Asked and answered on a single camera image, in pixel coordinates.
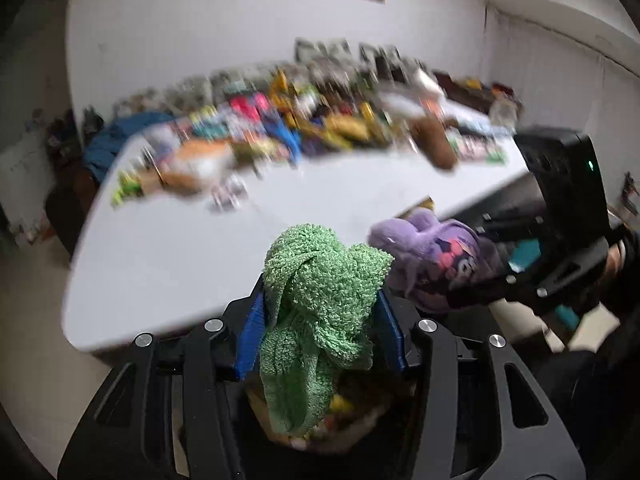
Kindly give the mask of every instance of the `purple plush toy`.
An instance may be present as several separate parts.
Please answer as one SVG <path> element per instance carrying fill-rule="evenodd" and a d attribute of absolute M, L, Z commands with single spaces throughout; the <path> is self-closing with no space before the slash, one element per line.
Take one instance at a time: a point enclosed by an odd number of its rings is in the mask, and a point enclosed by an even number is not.
<path fill-rule="evenodd" d="M 458 221 L 440 222 L 429 209 L 418 208 L 406 220 L 375 224 L 369 245 L 395 258 L 386 277 L 388 286 L 427 312 L 448 311 L 448 291 L 486 280 L 502 269 L 491 241 Z"/>

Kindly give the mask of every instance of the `green towel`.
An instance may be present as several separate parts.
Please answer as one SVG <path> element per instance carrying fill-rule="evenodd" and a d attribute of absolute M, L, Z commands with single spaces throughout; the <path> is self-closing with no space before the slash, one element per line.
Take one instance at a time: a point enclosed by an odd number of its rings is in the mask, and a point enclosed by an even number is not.
<path fill-rule="evenodd" d="M 291 227 L 264 262 L 269 324 L 260 376 L 276 433 L 304 435 L 326 413 L 342 368 L 368 370 L 366 323 L 393 258 L 331 229 Z"/>

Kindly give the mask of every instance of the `blue cloth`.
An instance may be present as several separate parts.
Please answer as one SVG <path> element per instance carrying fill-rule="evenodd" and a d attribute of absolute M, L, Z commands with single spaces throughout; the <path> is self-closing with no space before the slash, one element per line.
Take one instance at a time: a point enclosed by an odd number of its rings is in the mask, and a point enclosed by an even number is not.
<path fill-rule="evenodd" d="M 154 124 L 166 123 L 173 117 L 160 112 L 142 112 L 131 117 L 116 119 L 95 134 L 82 153 L 82 163 L 98 183 L 102 183 L 116 156 L 130 136 Z"/>

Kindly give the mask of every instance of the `silver bolt head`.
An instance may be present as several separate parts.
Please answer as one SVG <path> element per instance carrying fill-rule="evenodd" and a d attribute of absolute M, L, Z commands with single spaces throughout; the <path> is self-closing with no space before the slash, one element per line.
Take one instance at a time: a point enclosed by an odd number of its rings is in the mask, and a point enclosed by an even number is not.
<path fill-rule="evenodd" d="M 423 332 L 435 332 L 438 324 L 432 319 L 421 319 L 418 322 L 418 328 Z"/>
<path fill-rule="evenodd" d="M 219 319 L 209 319 L 204 324 L 204 330 L 207 332 L 219 332 L 225 324 Z"/>
<path fill-rule="evenodd" d="M 504 338 L 501 335 L 493 334 L 489 336 L 489 343 L 496 348 L 502 348 L 507 344 Z"/>
<path fill-rule="evenodd" d="M 136 338 L 136 346 L 144 348 L 145 346 L 149 346 L 153 340 L 154 338 L 151 334 L 140 334 Z"/>

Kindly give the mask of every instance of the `black mount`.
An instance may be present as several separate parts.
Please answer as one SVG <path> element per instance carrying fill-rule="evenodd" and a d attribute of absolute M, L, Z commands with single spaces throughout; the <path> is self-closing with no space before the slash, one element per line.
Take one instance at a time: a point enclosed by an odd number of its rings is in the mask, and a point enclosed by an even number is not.
<path fill-rule="evenodd" d="M 600 169 L 588 136 L 535 126 L 514 137 L 543 201 L 490 216 L 476 233 L 494 242 L 537 238 L 541 256 L 524 272 L 508 272 L 447 295 L 451 308 L 519 301 L 542 316 L 571 303 L 604 271 L 624 225 L 610 217 Z"/>
<path fill-rule="evenodd" d="M 261 293 L 258 282 L 250 297 L 228 306 L 222 320 L 201 324 L 179 340 L 136 338 L 82 416 L 58 478 L 185 478 L 176 472 L 172 439 L 171 379 L 181 376 L 190 478 L 244 479 L 225 382 L 238 380 L 238 335 Z M 409 301 L 387 289 L 381 294 L 392 314 L 388 322 L 401 335 L 393 343 L 393 359 L 401 363 L 399 373 L 417 383 L 414 422 L 404 432 L 393 478 L 584 480 L 584 467 L 558 414 L 504 339 L 457 338 L 442 325 L 420 319 Z M 510 376 L 516 377 L 515 386 Z M 481 409 L 477 404 L 468 409 L 461 402 L 463 390 L 480 378 L 486 399 Z M 472 426 L 471 413 L 484 414 L 486 424 L 465 429 Z M 460 440 L 469 432 L 494 444 L 472 468 L 458 471 Z"/>

